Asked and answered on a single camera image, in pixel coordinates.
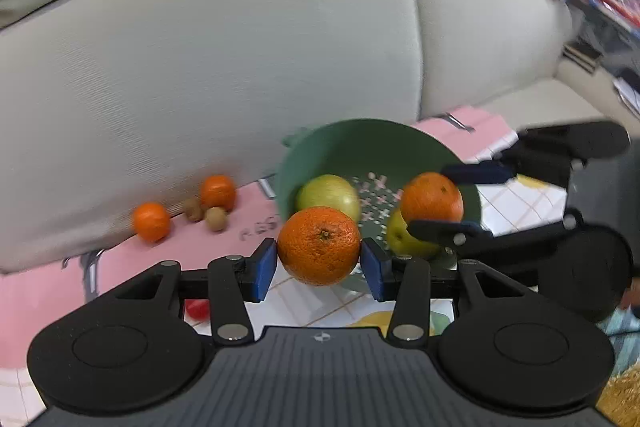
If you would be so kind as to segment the green colander bowl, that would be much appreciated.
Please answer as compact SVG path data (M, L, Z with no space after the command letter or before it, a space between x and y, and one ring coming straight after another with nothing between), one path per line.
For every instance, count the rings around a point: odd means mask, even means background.
M334 122L285 140L288 151L274 178L280 217L296 213L303 186L322 174L335 174L358 192L360 235L386 251L390 216L400 190L425 171L439 172L461 159L431 135L397 122L352 119Z

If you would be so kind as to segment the yellow fuzzy blanket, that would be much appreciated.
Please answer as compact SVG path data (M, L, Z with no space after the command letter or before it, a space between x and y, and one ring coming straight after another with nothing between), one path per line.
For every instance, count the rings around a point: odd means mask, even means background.
M634 363L606 384L598 410L620 427L640 427L640 366Z

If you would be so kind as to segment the red tomato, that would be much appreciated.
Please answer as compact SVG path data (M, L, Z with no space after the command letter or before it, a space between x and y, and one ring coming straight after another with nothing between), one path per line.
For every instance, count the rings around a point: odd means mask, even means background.
M209 320L209 301L207 299L188 299L184 303L186 315L194 322Z

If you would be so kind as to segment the yellow pear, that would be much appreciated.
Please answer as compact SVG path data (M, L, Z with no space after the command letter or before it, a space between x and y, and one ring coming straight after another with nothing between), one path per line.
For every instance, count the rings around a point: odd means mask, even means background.
M330 207L358 222L360 198L355 187L335 174L322 174L308 181L296 194L295 208Z
M442 247L434 243L419 241L407 229L407 223L396 208L387 220L385 240L388 249L401 258L431 259L442 251Z

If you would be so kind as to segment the beige fabric sofa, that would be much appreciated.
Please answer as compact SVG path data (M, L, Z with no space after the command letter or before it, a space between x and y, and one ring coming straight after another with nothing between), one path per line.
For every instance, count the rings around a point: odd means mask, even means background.
M54 0L1 26L1 269L118 244L285 135L475 104L510 124L639 124L560 59L561 0Z

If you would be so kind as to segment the orange tangerine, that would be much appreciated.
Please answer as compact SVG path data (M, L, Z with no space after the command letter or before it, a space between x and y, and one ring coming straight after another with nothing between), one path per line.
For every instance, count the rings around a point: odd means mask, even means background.
M148 243L162 241L171 230L168 211L159 202L145 202L132 213L134 233Z
M360 232L344 212L310 207L285 222L277 243L279 259L291 277L311 286L330 286L355 268Z
M215 174L206 178L200 186L200 203L205 209L220 207L231 212L235 207L236 188L230 176Z
M424 172L402 190L399 209L407 223L416 220L460 222L463 198L457 185L437 172Z

